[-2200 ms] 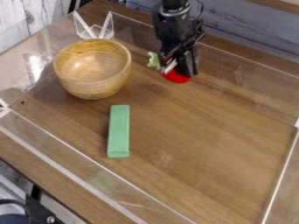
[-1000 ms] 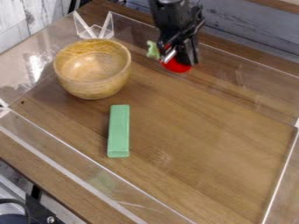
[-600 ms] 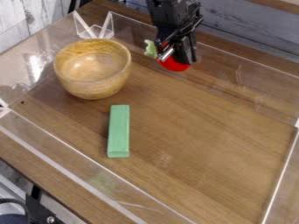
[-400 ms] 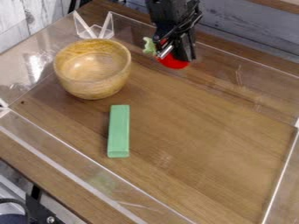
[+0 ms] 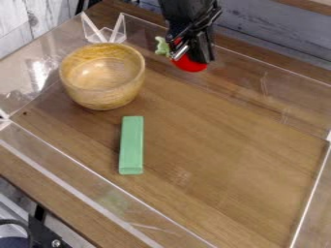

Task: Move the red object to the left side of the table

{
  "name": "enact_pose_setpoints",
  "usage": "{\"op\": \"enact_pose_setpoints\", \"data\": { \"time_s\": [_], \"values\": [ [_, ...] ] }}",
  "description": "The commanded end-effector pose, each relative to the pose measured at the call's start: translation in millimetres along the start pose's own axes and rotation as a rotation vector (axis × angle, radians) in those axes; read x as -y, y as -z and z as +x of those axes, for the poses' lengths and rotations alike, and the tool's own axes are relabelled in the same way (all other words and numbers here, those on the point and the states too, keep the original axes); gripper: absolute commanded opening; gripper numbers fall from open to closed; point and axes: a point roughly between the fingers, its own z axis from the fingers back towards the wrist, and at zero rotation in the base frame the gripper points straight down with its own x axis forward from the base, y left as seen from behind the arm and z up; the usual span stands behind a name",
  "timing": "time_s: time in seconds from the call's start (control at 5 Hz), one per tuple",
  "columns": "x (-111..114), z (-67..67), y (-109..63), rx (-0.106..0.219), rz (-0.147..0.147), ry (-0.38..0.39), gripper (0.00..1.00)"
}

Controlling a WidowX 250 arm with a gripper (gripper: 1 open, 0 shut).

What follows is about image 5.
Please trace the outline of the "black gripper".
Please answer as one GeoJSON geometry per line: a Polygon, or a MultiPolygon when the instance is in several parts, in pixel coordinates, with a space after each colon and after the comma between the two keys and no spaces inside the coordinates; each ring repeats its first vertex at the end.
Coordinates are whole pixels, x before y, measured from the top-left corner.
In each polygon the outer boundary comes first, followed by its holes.
{"type": "Polygon", "coordinates": [[[223,10],[219,0],[157,0],[168,22],[167,44],[169,57],[179,61],[188,51],[193,62],[208,64],[215,60],[212,23],[223,10]],[[192,34],[189,42],[184,35],[192,34]]]}

